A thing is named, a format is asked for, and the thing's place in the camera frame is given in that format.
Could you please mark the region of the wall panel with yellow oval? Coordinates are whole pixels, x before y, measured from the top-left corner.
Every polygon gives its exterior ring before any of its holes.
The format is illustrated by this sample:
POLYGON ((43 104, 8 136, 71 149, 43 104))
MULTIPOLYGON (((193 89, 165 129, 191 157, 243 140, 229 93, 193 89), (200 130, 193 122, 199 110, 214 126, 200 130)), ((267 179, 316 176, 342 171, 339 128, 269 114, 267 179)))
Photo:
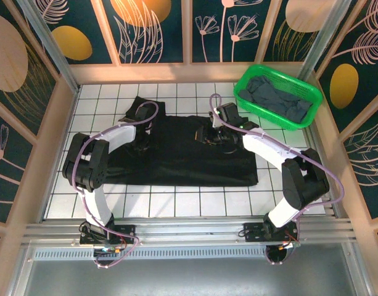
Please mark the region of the wall panel with yellow oval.
POLYGON ((118 65, 103 0, 34 0, 70 65, 118 65))

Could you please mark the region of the grey metal sheet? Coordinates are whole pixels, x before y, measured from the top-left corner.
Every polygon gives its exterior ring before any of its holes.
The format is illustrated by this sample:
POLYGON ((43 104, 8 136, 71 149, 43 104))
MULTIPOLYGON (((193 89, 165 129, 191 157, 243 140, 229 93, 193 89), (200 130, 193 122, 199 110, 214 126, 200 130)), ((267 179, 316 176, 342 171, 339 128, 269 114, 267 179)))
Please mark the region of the grey metal sheet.
POLYGON ((110 269, 91 261, 34 261, 12 296, 373 296, 341 258, 128 260, 110 269))

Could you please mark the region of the wall panel with pink flowers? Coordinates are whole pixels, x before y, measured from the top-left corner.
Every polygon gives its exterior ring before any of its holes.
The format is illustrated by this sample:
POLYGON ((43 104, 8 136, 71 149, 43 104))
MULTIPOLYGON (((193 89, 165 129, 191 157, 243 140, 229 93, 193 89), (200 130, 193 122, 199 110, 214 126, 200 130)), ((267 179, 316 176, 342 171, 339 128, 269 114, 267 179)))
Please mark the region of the wall panel with pink flowers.
POLYGON ((192 62, 253 62, 271 0, 192 0, 192 62))

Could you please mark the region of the black t-shirt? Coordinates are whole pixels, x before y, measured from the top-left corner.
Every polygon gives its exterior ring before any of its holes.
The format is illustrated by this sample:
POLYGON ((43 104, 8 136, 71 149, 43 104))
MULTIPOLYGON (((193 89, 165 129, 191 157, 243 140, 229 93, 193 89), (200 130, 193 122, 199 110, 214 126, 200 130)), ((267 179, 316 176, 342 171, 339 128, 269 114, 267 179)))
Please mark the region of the black t-shirt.
POLYGON ((258 183, 255 154, 245 149, 224 154, 219 148, 194 139, 207 117, 168 116, 165 103, 156 105, 136 97, 125 117, 134 119, 139 106, 153 108, 150 147, 136 153, 132 144, 109 156, 107 184, 151 186, 244 187, 258 183))

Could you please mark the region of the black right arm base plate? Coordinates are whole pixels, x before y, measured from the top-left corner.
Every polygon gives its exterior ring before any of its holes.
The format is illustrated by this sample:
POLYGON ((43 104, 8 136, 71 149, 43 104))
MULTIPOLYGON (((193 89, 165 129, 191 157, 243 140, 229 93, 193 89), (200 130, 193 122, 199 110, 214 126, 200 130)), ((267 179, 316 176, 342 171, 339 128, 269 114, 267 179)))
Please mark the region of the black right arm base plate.
POLYGON ((298 239, 297 224, 293 221, 277 228, 272 222, 244 223, 239 233, 246 242, 285 242, 298 239))

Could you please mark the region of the wall panel single flower outline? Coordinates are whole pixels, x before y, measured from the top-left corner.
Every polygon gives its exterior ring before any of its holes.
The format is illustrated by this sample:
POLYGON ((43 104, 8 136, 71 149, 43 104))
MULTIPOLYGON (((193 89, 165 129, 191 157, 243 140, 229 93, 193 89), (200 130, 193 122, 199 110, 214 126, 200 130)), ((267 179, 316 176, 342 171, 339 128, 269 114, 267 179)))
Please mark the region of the wall panel single flower outline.
POLYGON ((6 223, 33 146, 0 117, 0 223, 6 223))

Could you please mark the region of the wall panel orange sun leaves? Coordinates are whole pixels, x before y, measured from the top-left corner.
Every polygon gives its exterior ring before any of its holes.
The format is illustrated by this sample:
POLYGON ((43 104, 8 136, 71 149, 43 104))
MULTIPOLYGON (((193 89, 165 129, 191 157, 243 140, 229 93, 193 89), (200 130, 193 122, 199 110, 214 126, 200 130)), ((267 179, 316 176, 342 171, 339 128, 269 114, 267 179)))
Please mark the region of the wall panel orange sun leaves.
POLYGON ((121 64, 183 62, 181 0, 102 0, 121 64))

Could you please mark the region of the green plastic basket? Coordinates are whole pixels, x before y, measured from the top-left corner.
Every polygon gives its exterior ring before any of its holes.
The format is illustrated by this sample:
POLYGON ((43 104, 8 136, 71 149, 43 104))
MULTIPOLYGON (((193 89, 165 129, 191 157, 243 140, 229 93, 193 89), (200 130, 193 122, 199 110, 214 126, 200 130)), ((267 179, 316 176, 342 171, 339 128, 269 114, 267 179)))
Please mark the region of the green plastic basket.
POLYGON ((292 131, 306 128, 307 126, 311 125, 316 112, 318 111, 318 108, 323 100, 323 96, 320 90, 315 88, 314 86, 264 65, 250 66, 242 75, 242 78, 236 83, 233 93, 237 99, 239 107, 255 115, 258 115, 259 117, 264 118, 265 120, 268 120, 271 123, 280 126, 281 128, 292 131), (248 81, 251 78, 262 75, 267 77, 273 83, 276 89, 280 89, 287 93, 296 95, 313 104, 301 123, 294 123, 276 113, 270 112, 263 107, 260 107, 259 105, 248 102, 239 96, 239 91, 245 89, 248 81))

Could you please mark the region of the wall panel oval and feather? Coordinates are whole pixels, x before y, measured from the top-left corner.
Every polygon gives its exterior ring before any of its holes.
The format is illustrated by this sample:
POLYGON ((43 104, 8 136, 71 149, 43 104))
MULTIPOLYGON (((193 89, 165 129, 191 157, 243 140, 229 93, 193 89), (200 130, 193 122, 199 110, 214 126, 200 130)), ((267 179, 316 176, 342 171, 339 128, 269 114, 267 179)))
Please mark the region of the wall panel oval and feather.
POLYGON ((334 37, 319 82, 339 131, 378 95, 378 0, 359 0, 346 29, 334 37))

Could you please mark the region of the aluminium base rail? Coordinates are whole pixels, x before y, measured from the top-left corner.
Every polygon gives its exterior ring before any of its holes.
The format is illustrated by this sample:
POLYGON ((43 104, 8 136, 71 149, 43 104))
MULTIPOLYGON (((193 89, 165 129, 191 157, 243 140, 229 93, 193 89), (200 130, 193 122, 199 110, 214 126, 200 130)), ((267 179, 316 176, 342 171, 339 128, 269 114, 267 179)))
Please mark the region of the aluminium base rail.
MULTIPOLYGON (((180 218, 122 218, 115 223, 132 224, 141 247, 241 245, 244 238, 238 232, 245 223, 261 223, 259 217, 180 217, 180 218)), ((80 219, 46 220, 25 228, 24 244, 58 243, 67 246, 79 244, 80 219)), ((329 244, 356 242, 349 219, 333 216, 304 216, 300 218, 301 244, 329 244)))

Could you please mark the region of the grey-blue crumpled t-shirt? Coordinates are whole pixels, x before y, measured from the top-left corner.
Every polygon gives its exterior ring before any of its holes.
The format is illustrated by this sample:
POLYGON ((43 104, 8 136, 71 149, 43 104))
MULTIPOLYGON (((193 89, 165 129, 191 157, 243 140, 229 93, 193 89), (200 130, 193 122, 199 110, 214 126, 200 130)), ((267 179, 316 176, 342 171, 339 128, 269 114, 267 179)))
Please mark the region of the grey-blue crumpled t-shirt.
POLYGON ((294 123, 301 123, 313 105, 296 95, 276 89, 263 75, 251 78, 245 89, 239 91, 239 96, 294 123))

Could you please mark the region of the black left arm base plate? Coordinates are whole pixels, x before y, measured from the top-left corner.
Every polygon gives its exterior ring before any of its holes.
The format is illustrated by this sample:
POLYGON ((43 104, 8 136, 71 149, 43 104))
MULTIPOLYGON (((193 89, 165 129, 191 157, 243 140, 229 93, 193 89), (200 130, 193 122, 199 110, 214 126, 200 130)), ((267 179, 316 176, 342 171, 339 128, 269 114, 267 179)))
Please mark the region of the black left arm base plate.
MULTIPOLYGON (((87 221, 79 226, 80 245, 118 245, 121 238, 115 234, 107 233, 98 226, 91 225, 87 221)), ((134 225, 114 225, 114 231, 126 235, 134 235, 134 225)))

